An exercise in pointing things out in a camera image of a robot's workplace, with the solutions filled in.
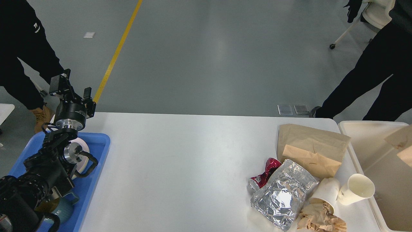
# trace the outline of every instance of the white printed logo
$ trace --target white printed logo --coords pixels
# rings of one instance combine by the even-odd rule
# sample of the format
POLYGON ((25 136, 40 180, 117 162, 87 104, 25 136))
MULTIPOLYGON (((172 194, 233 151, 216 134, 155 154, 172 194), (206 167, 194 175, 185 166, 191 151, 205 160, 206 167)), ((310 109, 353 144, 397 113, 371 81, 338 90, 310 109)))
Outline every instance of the white printed logo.
POLYGON ((38 28, 37 28, 37 31, 35 31, 34 33, 37 33, 37 32, 40 31, 40 27, 37 25, 37 23, 35 23, 33 26, 34 26, 34 28, 37 28, 37 27, 38 27, 38 28))

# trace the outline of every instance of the person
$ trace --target person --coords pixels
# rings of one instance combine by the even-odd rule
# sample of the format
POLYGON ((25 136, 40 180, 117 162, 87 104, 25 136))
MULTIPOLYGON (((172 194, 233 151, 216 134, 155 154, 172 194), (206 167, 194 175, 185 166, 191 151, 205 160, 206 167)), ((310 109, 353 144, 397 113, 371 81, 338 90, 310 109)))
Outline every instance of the person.
POLYGON ((38 71, 50 84, 63 67, 46 39, 44 27, 26 0, 0 1, 0 86, 36 117, 35 133, 50 122, 53 111, 43 101, 21 62, 38 71))
POLYGON ((333 119, 385 80, 363 120, 395 121, 412 109, 412 1, 396 0, 389 15, 391 22, 365 48, 355 68, 322 106, 311 110, 312 117, 333 119))

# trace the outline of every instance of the gray floor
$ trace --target gray floor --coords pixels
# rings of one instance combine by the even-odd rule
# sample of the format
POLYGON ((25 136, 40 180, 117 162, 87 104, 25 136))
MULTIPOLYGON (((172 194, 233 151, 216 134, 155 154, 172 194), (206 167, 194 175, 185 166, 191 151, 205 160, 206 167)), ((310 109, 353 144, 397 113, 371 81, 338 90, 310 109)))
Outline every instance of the gray floor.
MULTIPOLYGON (((334 50, 328 48, 350 25, 346 3, 143 0, 97 111, 279 116, 278 104, 320 105, 374 36, 359 24, 334 50)), ((61 64, 72 69, 75 90, 91 86, 95 92, 137 0, 30 4, 61 64), (95 37, 82 38, 87 31, 95 37)), ((25 70, 48 89, 37 72, 27 65, 25 70)), ((379 88, 335 120, 361 120, 379 88)), ((16 106, 1 125, 3 176, 33 136, 34 117, 2 87, 0 102, 16 106)), ((398 121, 412 123, 412 111, 398 121)))

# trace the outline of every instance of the crumpled tissue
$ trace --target crumpled tissue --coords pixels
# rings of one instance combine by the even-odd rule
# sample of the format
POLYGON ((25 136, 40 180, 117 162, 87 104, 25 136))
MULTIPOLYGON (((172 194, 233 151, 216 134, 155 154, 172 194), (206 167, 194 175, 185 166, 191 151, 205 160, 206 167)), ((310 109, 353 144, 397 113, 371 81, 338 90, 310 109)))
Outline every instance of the crumpled tissue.
POLYGON ((332 212, 332 206, 327 202, 309 204, 300 212, 297 228, 315 232, 346 232, 346 222, 332 212))

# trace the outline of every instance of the blue tray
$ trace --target blue tray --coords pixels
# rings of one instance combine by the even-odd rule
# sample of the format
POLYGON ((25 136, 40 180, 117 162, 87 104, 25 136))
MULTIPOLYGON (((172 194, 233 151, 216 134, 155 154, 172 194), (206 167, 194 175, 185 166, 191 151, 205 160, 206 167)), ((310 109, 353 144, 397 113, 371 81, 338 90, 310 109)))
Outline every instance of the blue tray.
MULTIPOLYGON (((109 151, 110 138, 105 134, 79 133, 78 137, 87 143, 90 153, 96 157, 99 164, 87 177, 76 178, 73 180, 73 183, 75 184, 73 192, 79 196, 80 200, 74 205, 74 211, 71 218, 67 222, 60 224, 60 232, 77 232, 80 230, 109 151)), ((42 147, 43 139, 44 133, 37 133, 30 139, 19 159, 9 172, 9 175, 19 177, 26 172, 23 161, 37 153, 42 147)), ((91 164, 92 162, 89 161, 85 170, 87 170, 91 164)), ((47 232, 50 226, 51 224, 43 222, 37 231, 47 232)))

